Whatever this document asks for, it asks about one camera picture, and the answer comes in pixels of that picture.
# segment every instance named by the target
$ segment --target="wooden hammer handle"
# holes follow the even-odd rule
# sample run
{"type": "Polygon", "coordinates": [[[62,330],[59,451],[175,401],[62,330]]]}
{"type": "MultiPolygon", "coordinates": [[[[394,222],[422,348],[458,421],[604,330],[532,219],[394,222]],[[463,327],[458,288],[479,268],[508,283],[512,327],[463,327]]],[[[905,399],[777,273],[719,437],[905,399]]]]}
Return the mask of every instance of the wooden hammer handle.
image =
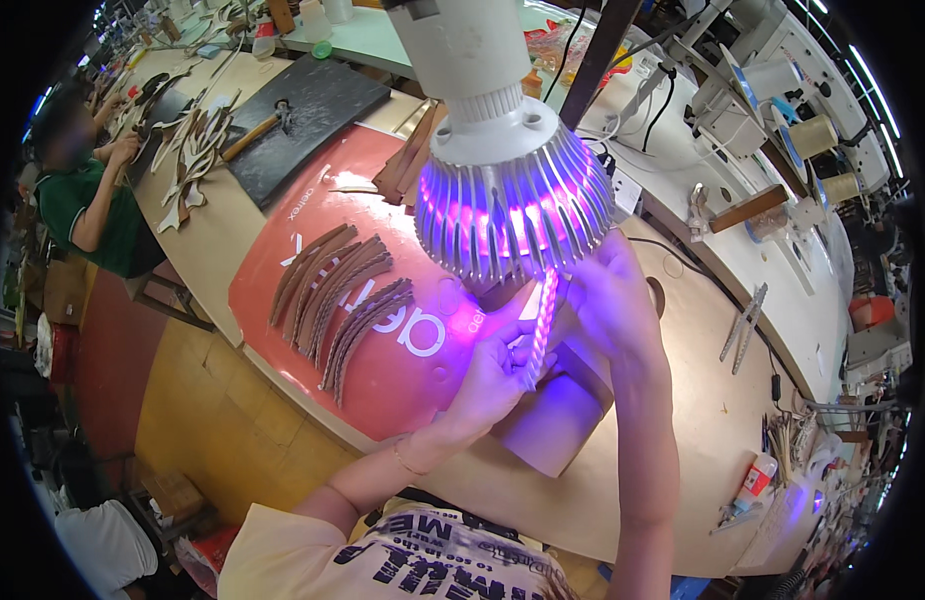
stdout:
{"type": "Polygon", "coordinates": [[[236,157],[236,155],[242,152],[246,146],[252,143],[252,140],[258,138],[265,132],[269,131],[273,125],[279,122],[279,116],[273,114],[269,118],[265,119],[262,123],[257,125],[252,131],[240,138],[235,144],[230,146],[226,151],[222,153],[222,159],[226,162],[231,161],[236,157]]]}

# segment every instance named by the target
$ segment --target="beige thread spool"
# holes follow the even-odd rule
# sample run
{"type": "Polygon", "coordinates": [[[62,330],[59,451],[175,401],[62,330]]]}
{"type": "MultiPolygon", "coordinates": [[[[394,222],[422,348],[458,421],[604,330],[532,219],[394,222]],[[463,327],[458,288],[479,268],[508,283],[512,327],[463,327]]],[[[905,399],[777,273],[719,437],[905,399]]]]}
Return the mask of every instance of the beige thread spool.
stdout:
{"type": "Polygon", "coordinates": [[[795,151],[803,159],[811,159],[839,143],[832,119],[824,114],[789,127],[789,137],[792,138],[795,151]]]}
{"type": "Polygon", "coordinates": [[[837,174],[821,180],[822,191],[830,207],[859,196],[859,180],[853,173],[837,174]]]}

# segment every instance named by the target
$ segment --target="lamp heat sink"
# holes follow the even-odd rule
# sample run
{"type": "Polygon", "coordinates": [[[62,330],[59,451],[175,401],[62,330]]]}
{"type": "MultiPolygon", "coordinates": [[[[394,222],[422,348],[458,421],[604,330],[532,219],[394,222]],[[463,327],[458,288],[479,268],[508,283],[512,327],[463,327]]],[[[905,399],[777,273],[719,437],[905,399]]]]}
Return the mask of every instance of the lamp heat sink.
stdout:
{"type": "Polygon", "coordinates": [[[461,278],[541,279],[588,256],[613,207],[601,165],[558,123],[543,146],[511,160],[459,165],[433,155],[419,177],[415,226],[432,260],[461,278]]]}

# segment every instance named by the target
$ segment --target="metal pole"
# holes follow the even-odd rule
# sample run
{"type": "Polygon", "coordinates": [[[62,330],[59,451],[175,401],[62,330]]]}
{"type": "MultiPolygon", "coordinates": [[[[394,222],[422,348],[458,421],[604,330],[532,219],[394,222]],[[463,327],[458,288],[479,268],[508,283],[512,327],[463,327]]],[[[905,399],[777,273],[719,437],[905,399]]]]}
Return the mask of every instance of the metal pole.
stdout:
{"type": "Polygon", "coordinates": [[[612,57],[619,49],[619,44],[625,39],[629,25],[636,18],[641,0],[609,0],[602,9],[602,17],[589,40],[589,47],[582,58],[573,80],[566,101],[562,104],[559,118],[571,130],[574,130],[582,120],[589,101],[602,81],[605,68],[609,66],[612,57]]]}

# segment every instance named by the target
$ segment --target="fluorescent light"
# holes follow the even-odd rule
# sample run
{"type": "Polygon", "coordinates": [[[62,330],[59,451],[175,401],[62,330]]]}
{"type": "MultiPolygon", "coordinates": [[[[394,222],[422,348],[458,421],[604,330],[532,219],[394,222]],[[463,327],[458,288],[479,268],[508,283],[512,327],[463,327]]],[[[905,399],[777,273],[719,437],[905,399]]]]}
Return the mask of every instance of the fluorescent light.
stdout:
{"type": "Polygon", "coordinates": [[[42,105],[46,103],[46,96],[39,96],[39,103],[36,104],[36,112],[34,114],[39,114],[39,111],[42,110],[42,105]]]}
{"type": "Polygon", "coordinates": [[[883,136],[886,138],[886,147],[888,148],[888,153],[892,155],[892,163],[895,165],[895,174],[899,175],[899,178],[902,178],[902,166],[899,164],[899,157],[895,155],[895,147],[892,145],[892,140],[888,137],[888,131],[886,131],[886,124],[880,123],[879,128],[883,131],[883,136]]]}
{"type": "Polygon", "coordinates": [[[859,51],[856,50],[856,47],[852,44],[849,44],[849,51],[854,57],[856,57],[856,61],[859,62],[859,66],[863,67],[865,77],[869,78],[869,80],[872,82],[872,89],[875,90],[876,96],[879,96],[879,102],[882,104],[883,110],[886,112],[888,124],[892,126],[892,133],[895,134],[896,138],[899,138],[899,127],[895,126],[895,119],[892,118],[892,111],[888,109],[888,102],[886,102],[886,97],[882,95],[882,90],[879,89],[879,84],[876,82],[876,78],[872,77],[872,72],[869,71],[869,65],[865,64],[865,60],[863,60],[862,55],[859,54],[859,51]]]}
{"type": "Polygon", "coordinates": [[[872,114],[879,116],[879,112],[876,110],[875,103],[872,102],[872,98],[869,97],[869,92],[863,84],[863,80],[859,78],[859,73],[856,73],[856,69],[852,68],[852,63],[848,60],[844,60],[845,66],[849,67],[849,72],[852,73],[852,76],[856,78],[856,83],[859,84],[859,87],[863,89],[863,95],[865,96],[866,102],[869,102],[869,106],[872,107],[872,114]]]}

